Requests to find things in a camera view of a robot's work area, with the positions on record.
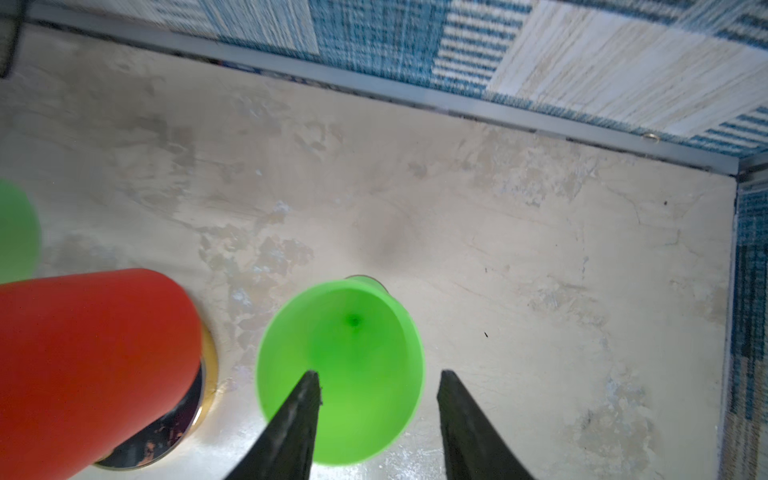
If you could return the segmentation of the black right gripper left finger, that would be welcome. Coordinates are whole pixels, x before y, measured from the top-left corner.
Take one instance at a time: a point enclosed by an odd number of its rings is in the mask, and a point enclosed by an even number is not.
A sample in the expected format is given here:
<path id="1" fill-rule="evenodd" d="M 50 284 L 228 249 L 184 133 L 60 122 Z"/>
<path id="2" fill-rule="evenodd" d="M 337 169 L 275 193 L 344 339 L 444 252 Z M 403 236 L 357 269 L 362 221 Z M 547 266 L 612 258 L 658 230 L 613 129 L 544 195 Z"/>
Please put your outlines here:
<path id="1" fill-rule="evenodd" d="M 308 479 L 321 404 L 319 376 L 308 370 L 226 479 Z"/>

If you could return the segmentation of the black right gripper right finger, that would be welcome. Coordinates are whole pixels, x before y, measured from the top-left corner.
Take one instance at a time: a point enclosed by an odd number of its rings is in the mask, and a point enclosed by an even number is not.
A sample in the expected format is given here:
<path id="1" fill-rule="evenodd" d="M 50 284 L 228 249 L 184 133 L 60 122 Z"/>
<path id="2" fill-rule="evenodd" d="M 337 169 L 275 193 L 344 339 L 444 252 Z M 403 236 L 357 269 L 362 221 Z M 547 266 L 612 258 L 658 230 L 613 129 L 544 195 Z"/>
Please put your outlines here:
<path id="1" fill-rule="evenodd" d="M 437 402 L 447 479 L 533 479 L 454 371 L 441 372 Z"/>

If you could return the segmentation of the red wine glass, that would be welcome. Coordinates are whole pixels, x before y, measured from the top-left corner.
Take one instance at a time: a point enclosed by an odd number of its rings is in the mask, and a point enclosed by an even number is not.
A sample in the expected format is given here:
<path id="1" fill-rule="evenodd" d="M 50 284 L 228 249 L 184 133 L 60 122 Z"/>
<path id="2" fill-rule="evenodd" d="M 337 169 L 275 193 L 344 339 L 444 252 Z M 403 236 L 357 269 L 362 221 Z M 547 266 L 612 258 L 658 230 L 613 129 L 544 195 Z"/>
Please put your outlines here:
<path id="1" fill-rule="evenodd" d="M 1 475 L 66 479 L 171 410 L 197 375 L 201 321 L 147 269 L 1 288 Z"/>

